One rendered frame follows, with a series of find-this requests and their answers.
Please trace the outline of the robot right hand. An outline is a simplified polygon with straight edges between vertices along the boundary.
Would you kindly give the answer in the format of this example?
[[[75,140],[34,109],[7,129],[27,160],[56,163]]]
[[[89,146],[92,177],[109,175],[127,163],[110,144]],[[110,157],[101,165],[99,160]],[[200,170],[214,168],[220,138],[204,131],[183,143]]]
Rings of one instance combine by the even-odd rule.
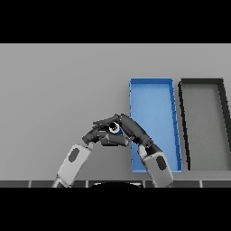
[[[133,142],[142,144],[147,155],[160,152],[161,149],[153,142],[152,138],[131,117],[121,114],[116,122],[128,137],[133,137]]]

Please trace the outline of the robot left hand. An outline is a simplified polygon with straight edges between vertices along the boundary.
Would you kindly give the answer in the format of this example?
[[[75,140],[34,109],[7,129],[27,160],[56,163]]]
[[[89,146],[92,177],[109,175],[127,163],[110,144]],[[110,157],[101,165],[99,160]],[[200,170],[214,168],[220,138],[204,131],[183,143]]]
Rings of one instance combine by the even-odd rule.
[[[124,146],[130,143],[130,139],[123,135],[112,134],[109,132],[109,124],[116,122],[118,115],[107,119],[97,120],[93,123],[92,129],[82,137],[85,144],[101,142],[103,146]]]

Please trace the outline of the blue pipe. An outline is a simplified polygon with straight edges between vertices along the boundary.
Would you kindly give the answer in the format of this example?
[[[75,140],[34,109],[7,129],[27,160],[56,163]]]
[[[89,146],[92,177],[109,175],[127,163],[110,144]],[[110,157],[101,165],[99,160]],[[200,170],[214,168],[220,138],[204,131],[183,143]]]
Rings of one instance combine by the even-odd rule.
[[[116,122],[112,122],[109,124],[109,132],[112,134],[118,134],[118,135],[122,135],[123,131],[120,128],[120,125]]]

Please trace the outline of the blue bin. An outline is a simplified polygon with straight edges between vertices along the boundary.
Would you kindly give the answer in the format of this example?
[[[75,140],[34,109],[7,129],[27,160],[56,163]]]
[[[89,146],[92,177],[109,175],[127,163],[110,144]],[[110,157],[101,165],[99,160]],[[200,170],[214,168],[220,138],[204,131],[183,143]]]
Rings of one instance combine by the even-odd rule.
[[[180,138],[172,78],[130,78],[130,117],[164,152],[172,172],[181,172]]]

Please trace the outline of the dark grey bin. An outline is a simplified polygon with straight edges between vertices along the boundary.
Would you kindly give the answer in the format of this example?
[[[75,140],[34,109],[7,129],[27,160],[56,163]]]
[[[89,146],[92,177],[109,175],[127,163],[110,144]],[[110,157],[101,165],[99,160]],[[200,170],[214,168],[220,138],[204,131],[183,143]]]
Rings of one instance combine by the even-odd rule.
[[[224,80],[181,79],[180,114],[189,171],[231,171],[231,117]]]

